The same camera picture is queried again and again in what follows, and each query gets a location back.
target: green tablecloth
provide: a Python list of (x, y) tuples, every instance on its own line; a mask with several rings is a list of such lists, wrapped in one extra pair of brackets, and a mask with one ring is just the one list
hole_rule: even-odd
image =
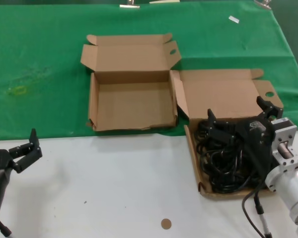
[[(240, 20), (236, 24), (228, 19)], [(252, 2), (0, 6), (0, 140), (95, 135), (87, 127), (89, 72), (80, 64), (87, 34), (171, 32), (178, 69), (262, 68), (298, 125), (298, 66), (272, 12)], [(174, 129), (152, 130), (182, 135)], [(129, 134), (135, 131), (103, 134)]]

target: white table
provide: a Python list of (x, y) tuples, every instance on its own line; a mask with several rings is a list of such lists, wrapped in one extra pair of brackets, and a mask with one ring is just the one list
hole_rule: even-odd
[[(12, 172), (1, 208), (0, 220), (16, 238), (259, 237), (241, 200), (213, 201), (198, 193), (184, 136), (40, 141), (43, 158), (19, 175)], [(0, 141), (0, 148), (23, 143)], [(281, 199), (261, 202), (273, 237), (296, 237)], [(262, 231), (253, 199), (246, 208)], [(161, 227), (164, 218), (171, 229)]]

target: metal clip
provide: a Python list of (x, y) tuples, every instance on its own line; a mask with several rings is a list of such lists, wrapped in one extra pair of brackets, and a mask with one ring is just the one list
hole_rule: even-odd
[(259, 2), (257, 0), (254, 0), (254, 2), (261, 6), (262, 8), (265, 8), (265, 9), (269, 9), (271, 10), (270, 6), (268, 5), (272, 0), (263, 0), (262, 2)]
[(139, 5), (135, 5), (135, 0), (127, 0), (127, 5), (120, 4), (119, 7), (125, 7), (125, 8), (139, 8)]

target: cardboard box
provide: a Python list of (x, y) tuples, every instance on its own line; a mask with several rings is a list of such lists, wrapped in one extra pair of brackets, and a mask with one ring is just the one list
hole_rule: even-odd
[(87, 36), (81, 63), (92, 69), (89, 119), (94, 131), (176, 126), (170, 69), (181, 55), (171, 34)]
[(185, 70), (172, 71), (171, 74), (177, 104), (189, 118), (189, 126), (185, 126), (185, 132), (198, 191), (203, 196), (213, 198), (245, 196), (250, 190), (232, 194), (212, 191), (208, 175), (199, 166), (193, 133), (198, 123), (208, 118), (208, 109), (219, 120), (232, 121), (257, 116), (262, 112), (256, 103), (259, 95), (282, 108), (283, 104), (272, 84), (269, 81), (256, 80), (264, 74), (261, 69)]

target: small brown disc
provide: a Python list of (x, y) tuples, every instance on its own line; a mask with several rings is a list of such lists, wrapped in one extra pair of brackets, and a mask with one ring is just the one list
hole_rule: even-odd
[(165, 230), (169, 230), (171, 228), (171, 221), (169, 219), (163, 219), (161, 221), (161, 226), (162, 228), (164, 228)]

